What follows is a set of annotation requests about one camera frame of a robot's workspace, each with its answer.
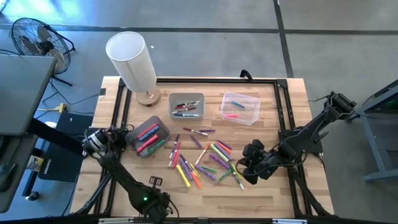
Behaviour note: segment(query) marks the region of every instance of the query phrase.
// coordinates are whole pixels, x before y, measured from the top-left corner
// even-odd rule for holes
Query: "wooden lamp base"
[[[154,106],[160,101],[160,90],[158,87],[143,93],[136,93],[136,98],[142,106]]]

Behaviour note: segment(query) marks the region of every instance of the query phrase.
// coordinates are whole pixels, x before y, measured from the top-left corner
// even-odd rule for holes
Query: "pink marker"
[[[225,116],[227,116],[229,118],[238,118],[239,117],[238,114],[226,114]]]

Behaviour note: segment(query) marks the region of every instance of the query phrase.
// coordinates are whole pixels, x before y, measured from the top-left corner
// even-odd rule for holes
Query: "desk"
[[[304,81],[301,78],[287,79],[289,93],[293,107],[296,126],[304,126],[311,119],[310,107]],[[98,98],[93,120],[93,126],[107,128],[111,123],[114,101],[118,89],[119,77],[104,77],[102,88],[106,94]],[[162,98],[151,107],[141,106],[132,94],[127,123],[139,126],[146,119],[157,115],[169,128],[171,140],[165,146],[147,159],[137,157],[127,148],[121,157],[122,164],[138,180],[148,184],[152,175],[163,178],[162,190],[171,195],[171,199],[178,207],[181,217],[293,217],[292,199],[290,196],[289,181],[285,168],[278,169],[269,180],[261,180],[256,185],[243,180],[245,190],[239,189],[233,176],[228,176],[220,184],[201,177],[203,188],[198,189],[194,183],[188,190],[180,174],[175,169],[169,169],[169,155],[177,134],[181,134],[181,153],[191,162],[195,162],[201,153],[190,139],[190,133],[182,127],[200,129],[212,127],[216,133],[208,137],[195,135],[205,145],[209,141],[222,139],[233,147],[232,157],[236,160],[242,157],[243,147],[253,139],[260,139],[270,149],[278,140],[277,132],[280,129],[275,102],[274,87],[267,84],[232,84],[232,83],[158,83]],[[261,99],[259,119],[252,126],[222,120],[220,107],[224,92],[233,91]],[[172,121],[167,115],[168,95],[172,92],[202,92],[205,94],[206,111],[203,121]],[[206,164],[217,170],[217,177],[224,173],[224,169],[217,163],[209,160],[205,155],[201,164]],[[325,172],[321,162],[315,156],[309,155],[304,165],[307,184],[319,202],[333,213]],[[72,202],[71,212],[77,211],[93,193],[98,185],[101,167],[92,159],[83,161],[76,192]],[[304,210],[303,198],[298,194],[301,209]],[[112,216],[137,216],[128,200],[127,193],[120,185],[116,186]]]

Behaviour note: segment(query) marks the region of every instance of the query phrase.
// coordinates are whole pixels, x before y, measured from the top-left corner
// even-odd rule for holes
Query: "blue marker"
[[[231,101],[232,104],[236,105],[236,106],[240,106],[242,108],[245,108],[242,104],[235,102],[235,101]]]
[[[180,114],[180,113],[177,113],[177,114],[174,114],[174,116],[199,116],[199,114]]]
[[[139,138],[140,141],[143,141],[145,138],[148,138],[148,136],[150,136],[151,134],[153,134],[155,131],[157,131],[159,129],[159,125],[155,126],[154,128],[152,128],[150,131],[148,131],[145,135],[141,136],[141,138]]]

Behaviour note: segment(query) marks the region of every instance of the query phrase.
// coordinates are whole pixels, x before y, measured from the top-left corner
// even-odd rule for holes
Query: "clear plastic container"
[[[182,112],[184,114],[199,114],[197,117],[188,116],[174,116],[173,111],[181,109],[174,109],[176,105],[181,103],[190,103],[200,100],[200,103],[195,106],[194,110]],[[167,107],[167,114],[174,121],[201,121],[205,115],[205,96],[203,93],[170,93],[169,103]]]
[[[252,125],[259,119],[260,99],[238,93],[226,92],[221,105],[221,118],[239,124]]]

